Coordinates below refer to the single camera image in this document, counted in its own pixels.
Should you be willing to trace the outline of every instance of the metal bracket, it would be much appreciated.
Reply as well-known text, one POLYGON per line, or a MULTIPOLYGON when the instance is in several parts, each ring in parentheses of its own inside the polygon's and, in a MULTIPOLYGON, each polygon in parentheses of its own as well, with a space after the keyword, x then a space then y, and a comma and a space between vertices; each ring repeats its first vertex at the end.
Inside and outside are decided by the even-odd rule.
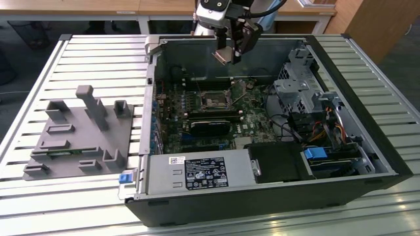
POLYGON ((145 38, 143 49, 146 55, 151 55, 159 51, 159 37, 157 35, 151 35, 145 38))

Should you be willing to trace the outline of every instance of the gray 3d-printed holder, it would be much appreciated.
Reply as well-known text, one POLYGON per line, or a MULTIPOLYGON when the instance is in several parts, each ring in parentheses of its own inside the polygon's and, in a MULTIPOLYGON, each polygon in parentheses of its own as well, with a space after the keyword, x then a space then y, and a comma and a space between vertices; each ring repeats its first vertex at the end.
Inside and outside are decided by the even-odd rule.
POLYGON ((126 167, 133 106, 103 106, 89 85, 77 87, 85 107, 50 101, 49 119, 23 169, 23 180, 121 173, 126 167))

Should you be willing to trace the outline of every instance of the blue latch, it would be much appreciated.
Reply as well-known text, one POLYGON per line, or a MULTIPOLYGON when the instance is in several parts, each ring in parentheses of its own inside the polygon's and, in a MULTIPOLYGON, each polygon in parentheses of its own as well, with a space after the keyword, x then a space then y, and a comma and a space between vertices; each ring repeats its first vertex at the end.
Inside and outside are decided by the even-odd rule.
POLYGON ((327 157, 322 147, 310 147, 302 153, 306 159, 319 159, 327 157))
POLYGON ((119 184, 122 183, 131 183, 131 173, 129 174, 119 174, 119 179, 118 179, 119 184))

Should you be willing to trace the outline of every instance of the wooden desk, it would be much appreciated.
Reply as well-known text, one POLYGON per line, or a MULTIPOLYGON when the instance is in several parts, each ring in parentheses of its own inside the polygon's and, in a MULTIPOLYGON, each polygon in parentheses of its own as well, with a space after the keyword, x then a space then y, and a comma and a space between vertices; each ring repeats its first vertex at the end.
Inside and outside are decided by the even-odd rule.
MULTIPOLYGON (((193 9, 193 0, 141 0, 138 8, 141 33, 149 34, 149 21, 191 20, 193 9)), ((287 0, 278 9, 275 21, 314 21, 317 24, 311 33, 321 34, 334 14, 334 9, 302 8, 297 0, 287 0)))
MULTIPOLYGON (((193 0, 141 0, 139 15, 191 15, 194 10, 193 0)), ((286 16, 317 16, 334 15, 330 8, 302 8, 297 0, 287 0, 278 9, 279 15, 286 16)))
POLYGON ((135 20, 139 0, 0 0, 3 20, 135 20))

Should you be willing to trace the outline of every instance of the white table leg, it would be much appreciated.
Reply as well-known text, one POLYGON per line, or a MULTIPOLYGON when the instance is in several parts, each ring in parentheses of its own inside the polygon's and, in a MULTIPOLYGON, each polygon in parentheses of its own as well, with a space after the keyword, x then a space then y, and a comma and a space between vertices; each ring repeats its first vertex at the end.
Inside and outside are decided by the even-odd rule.
POLYGON ((319 20, 317 21, 317 23, 313 27, 311 34, 322 34, 323 33, 325 28, 327 26, 329 19, 330 19, 330 16, 319 16, 319 20))
POLYGON ((137 22, 138 22, 141 34, 150 34, 150 31, 149 31, 149 16, 138 16, 137 17, 137 22))

